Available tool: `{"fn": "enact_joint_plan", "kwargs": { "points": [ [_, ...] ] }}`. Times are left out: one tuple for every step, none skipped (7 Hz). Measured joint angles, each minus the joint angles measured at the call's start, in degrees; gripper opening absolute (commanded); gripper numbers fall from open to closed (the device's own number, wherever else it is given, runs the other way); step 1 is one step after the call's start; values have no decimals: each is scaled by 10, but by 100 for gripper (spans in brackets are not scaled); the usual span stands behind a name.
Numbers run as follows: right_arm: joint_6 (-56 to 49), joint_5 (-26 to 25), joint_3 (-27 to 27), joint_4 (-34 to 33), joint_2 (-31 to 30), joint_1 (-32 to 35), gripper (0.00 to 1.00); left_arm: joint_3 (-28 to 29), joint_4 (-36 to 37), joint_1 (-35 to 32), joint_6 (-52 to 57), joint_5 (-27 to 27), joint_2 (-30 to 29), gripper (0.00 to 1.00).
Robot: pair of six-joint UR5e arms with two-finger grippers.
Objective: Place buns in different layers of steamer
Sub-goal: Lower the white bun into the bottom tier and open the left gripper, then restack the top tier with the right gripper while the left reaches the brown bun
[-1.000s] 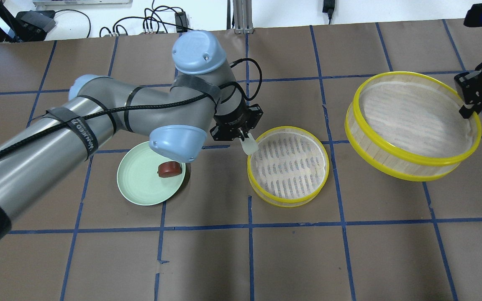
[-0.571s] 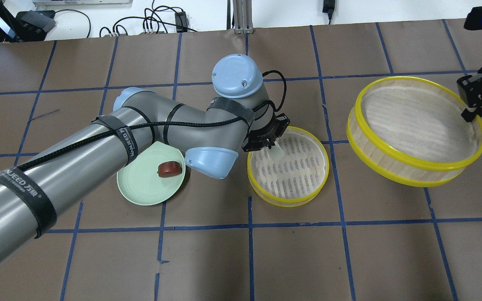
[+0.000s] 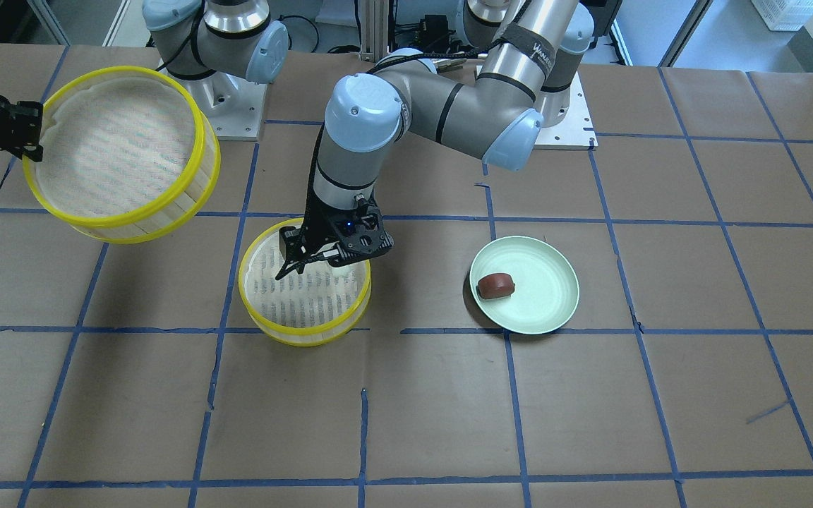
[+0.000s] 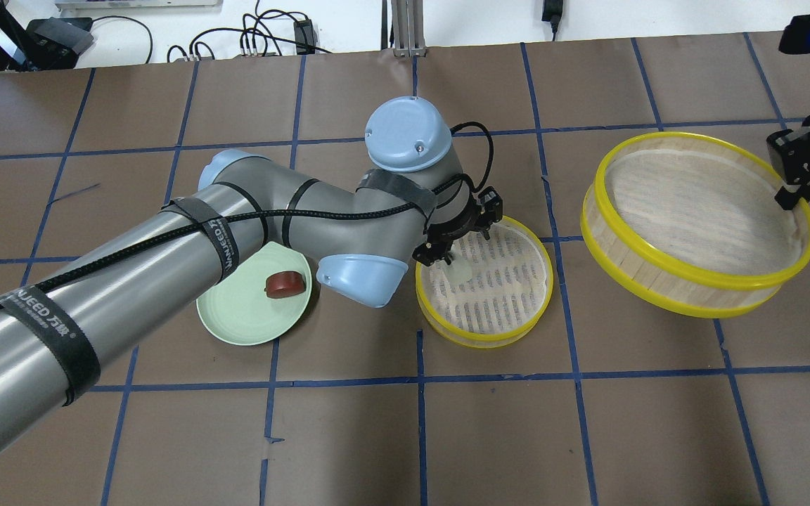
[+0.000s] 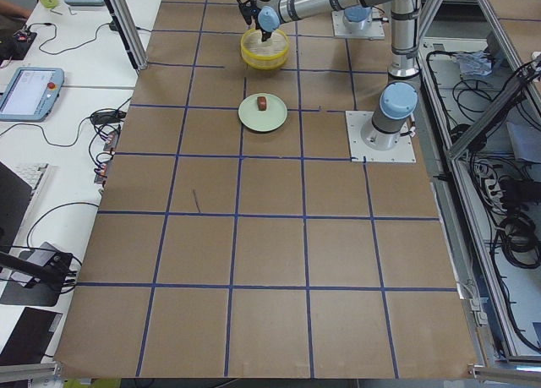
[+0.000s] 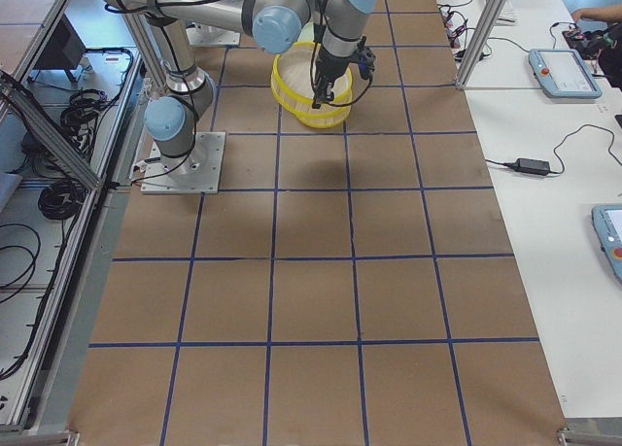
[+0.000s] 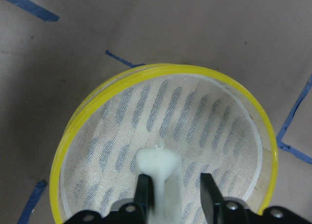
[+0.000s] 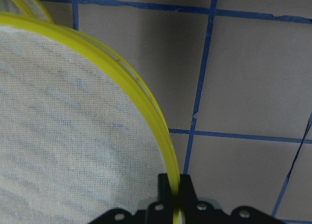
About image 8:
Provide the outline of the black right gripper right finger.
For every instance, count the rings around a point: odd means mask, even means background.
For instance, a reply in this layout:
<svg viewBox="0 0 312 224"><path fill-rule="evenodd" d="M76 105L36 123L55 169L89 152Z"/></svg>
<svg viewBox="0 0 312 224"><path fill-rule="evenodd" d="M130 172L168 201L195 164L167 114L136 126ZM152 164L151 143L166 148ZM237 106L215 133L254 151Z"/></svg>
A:
<svg viewBox="0 0 312 224"><path fill-rule="evenodd" d="M207 202L197 198L190 175L180 175L179 204L185 224L203 224Z"/></svg>

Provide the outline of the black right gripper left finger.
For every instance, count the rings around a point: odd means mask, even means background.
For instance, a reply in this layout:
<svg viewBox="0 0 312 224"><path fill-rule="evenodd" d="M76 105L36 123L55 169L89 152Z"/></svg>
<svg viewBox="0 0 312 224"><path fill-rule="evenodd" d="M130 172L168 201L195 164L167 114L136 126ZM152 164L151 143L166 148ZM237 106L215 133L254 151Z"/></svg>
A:
<svg viewBox="0 0 312 224"><path fill-rule="evenodd" d="M157 200L150 203L145 214L146 224L172 224L174 200L168 175L161 173L157 177Z"/></svg>

